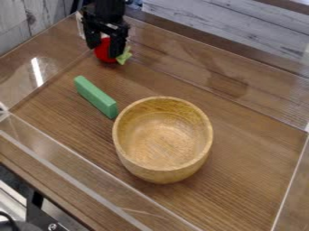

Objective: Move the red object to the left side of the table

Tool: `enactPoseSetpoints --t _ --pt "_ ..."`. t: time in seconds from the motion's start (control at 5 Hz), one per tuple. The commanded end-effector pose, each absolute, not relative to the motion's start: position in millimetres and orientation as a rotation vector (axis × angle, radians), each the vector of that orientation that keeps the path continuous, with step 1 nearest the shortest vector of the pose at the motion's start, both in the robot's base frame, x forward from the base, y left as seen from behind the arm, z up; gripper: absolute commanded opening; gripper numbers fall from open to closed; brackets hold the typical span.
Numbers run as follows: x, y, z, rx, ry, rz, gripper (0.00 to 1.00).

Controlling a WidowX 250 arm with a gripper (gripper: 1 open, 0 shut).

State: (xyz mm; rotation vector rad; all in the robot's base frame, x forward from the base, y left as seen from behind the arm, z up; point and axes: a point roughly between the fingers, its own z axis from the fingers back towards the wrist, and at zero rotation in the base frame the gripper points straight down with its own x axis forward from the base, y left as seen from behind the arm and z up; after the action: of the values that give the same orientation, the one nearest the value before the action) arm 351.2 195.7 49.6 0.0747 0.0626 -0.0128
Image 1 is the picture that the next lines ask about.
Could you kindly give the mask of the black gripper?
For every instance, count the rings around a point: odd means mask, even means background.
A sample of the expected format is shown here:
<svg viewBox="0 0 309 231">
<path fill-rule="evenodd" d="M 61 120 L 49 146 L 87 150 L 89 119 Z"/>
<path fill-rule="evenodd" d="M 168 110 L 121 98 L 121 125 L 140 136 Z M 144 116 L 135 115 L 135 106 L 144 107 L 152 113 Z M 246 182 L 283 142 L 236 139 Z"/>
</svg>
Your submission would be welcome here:
<svg viewBox="0 0 309 231">
<path fill-rule="evenodd" d="M 81 29 L 91 50 L 101 44 L 100 33 L 104 33 L 109 35 L 108 56 L 115 59 L 123 53 L 129 33 L 129 25 L 124 21 L 123 11 L 109 11 L 104 15 L 83 11 Z"/>
</svg>

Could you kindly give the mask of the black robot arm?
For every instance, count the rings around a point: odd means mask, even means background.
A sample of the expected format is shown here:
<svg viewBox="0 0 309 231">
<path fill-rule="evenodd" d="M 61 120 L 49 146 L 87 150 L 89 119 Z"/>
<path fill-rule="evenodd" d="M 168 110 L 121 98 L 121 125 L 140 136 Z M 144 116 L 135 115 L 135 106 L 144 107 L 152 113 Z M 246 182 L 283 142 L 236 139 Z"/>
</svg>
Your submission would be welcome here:
<svg viewBox="0 0 309 231">
<path fill-rule="evenodd" d="M 124 52 L 129 33 L 124 13 L 125 0 L 93 0 L 81 8 L 85 43 L 104 62 L 116 62 Z"/>
</svg>

